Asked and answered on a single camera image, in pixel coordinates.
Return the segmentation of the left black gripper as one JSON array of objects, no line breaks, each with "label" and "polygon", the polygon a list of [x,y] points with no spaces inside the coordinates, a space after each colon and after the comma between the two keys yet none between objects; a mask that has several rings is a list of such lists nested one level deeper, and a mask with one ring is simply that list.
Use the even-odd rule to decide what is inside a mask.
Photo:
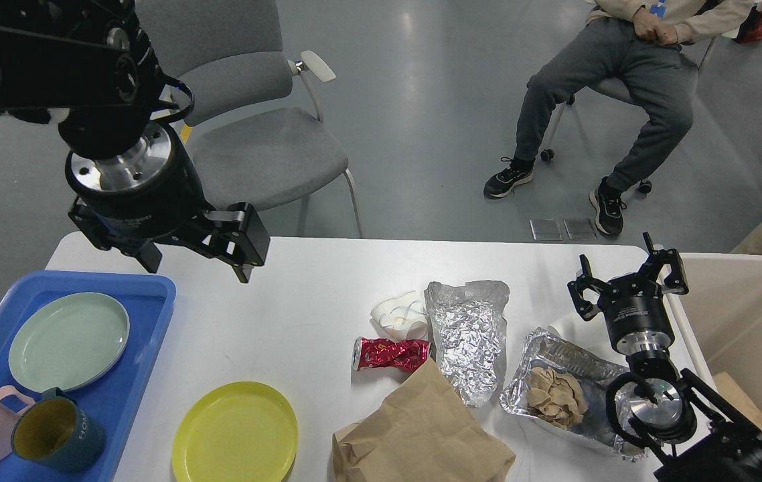
[{"label": "left black gripper", "polygon": [[77,195],[68,214],[78,229],[96,249],[120,250],[147,272],[158,271],[158,244],[221,260],[241,283],[265,264],[271,237],[255,207],[216,211],[167,123],[149,122],[130,149],[108,159],[69,153],[65,175]]}]

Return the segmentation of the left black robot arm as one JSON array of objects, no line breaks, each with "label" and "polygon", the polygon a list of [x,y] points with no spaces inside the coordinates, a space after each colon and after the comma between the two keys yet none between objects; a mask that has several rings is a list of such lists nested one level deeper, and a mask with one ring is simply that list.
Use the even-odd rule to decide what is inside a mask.
[{"label": "left black robot arm", "polygon": [[172,123],[194,95],[165,74],[133,1],[0,1],[0,116],[56,123],[76,194],[68,214],[100,250],[148,272],[158,244],[230,265],[264,265],[270,236],[255,208],[206,200]]}]

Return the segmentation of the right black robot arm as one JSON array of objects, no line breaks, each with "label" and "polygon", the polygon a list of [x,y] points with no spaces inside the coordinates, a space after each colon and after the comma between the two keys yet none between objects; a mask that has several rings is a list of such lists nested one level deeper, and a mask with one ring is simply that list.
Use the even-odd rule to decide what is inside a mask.
[{"label": "right black robot arm", "polygon": [[605,391],[611,428],[662,466],[659,481],[762,481],[762,430],[691,370],[676,369],[666,294],[689,293],[683,260],[644,233],[638,271],[601,280],[582,255],[568,284],[583,320],[603,314],[611,347],[629,369]]}]

